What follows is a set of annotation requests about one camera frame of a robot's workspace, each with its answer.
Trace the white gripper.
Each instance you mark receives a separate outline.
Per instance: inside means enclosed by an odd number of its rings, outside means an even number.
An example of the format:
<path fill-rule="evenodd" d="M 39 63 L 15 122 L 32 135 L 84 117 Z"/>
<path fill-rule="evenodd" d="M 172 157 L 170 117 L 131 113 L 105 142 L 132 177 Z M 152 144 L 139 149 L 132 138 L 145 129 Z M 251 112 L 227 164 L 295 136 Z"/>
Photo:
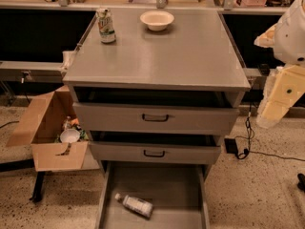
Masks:
<path fill-rule="evenodd" d="M 272 48 L 275 44 L 275 26 L 260 34 L 254 44 L 261 48 Z M 257 111 L 256 123 L 261 128 L 272 128 L 289 109 L 305 94 L 305 68 L 286 65 L 271 73 L 266 80 L 263 100 Z"/>

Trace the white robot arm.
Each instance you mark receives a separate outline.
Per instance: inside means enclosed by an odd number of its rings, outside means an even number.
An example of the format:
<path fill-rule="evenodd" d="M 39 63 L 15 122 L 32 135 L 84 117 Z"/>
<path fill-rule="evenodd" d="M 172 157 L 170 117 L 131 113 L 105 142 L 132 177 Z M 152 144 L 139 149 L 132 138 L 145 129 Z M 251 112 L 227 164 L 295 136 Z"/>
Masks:
<path fill-rule="evenodd" d="M 259 35 L 254 44 L 272 48 L 274 58 L 284 63 L 267 77 L 256 123 L 276 125 L 305 94 L 305 0 L 294 0 L 278 22 Z"/>

